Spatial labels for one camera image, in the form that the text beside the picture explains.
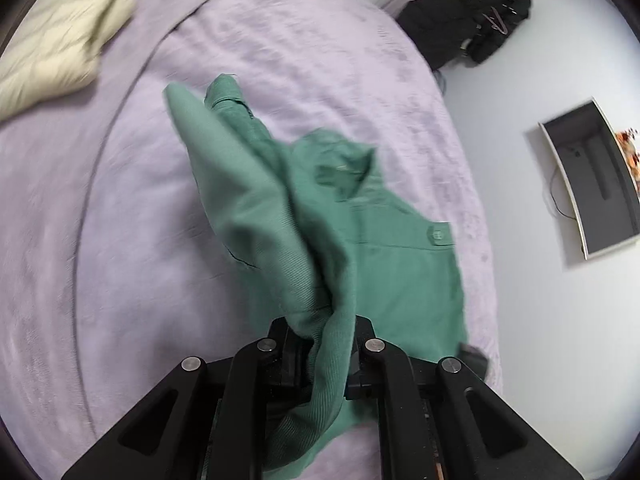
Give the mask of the green short-sleeve shirt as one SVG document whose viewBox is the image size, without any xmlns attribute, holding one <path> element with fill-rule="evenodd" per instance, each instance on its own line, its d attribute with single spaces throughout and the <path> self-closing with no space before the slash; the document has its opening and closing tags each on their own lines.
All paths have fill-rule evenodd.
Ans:
<svg viewBox="0 0 640 480">
<path fill-rule="evenodd" d="M 295 478 L 329 440 L 372 414 L 344 397 L 357 318 L 424 360 L 465 342 L 450 226 L 386 188 L 371 145 L 326 129 L 275 139 L 229 75 L 204 98 L 181 84 L 164 97 L 252 321 L 285 318 L 312 343 L 311 397 L 285 416 L 266 460 L 270 478 Z"/>
</svg>

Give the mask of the black clothes pile on floor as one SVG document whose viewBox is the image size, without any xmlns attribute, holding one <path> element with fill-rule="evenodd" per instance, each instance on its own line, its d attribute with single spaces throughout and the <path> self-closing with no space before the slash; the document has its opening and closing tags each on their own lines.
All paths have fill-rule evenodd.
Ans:
<svg viewBox="0 0 640 480">
<path fill-rule="evenodd" d="M 533 0 L 412 0 L 397 24 L 433 70 L 458 58 L 482 64 L 529 18 Z"/>
</svg>

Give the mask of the lavender plush bed blanket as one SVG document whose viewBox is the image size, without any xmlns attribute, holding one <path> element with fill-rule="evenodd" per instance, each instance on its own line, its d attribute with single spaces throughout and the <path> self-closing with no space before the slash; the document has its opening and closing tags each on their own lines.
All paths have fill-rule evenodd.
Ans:
<svg viewBox="0 0 640 480">
<path fill-rule="evenodd" d="M 488 229 L 431 69 L 367 0 L 137 0 L 98 81 L 1 128 L 1 416 L 57 479 L 184 356 L 256 337 L 167 115 L 228 73 L 271 133 L 378 149 L 385 183 L 452 227 L 470 343 L 500 389 Z"/>
</svg>

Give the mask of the white framed grey box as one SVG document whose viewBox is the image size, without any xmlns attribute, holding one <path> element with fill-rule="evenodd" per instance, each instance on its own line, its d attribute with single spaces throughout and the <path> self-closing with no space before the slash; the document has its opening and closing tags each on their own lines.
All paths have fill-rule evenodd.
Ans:
<svg viewBox="0 0 640 480">
<path fill-rule="evenodd" d="M 540 125 L 589 260 L 639 240 L 639 196 L 622 147 L 596 101 Z"/>
</svg>

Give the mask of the cream quilted jacket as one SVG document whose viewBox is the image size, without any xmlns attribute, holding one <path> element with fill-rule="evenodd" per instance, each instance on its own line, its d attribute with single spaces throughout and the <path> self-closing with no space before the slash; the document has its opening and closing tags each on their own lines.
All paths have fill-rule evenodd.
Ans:
<svg viewBox="0 0 640 480">
<path fill-rule="evenodd" d="M 103 47 L 136 0 L 37 0 L 1 55 L 1 119 L 98 78 Z"/>
</svg>

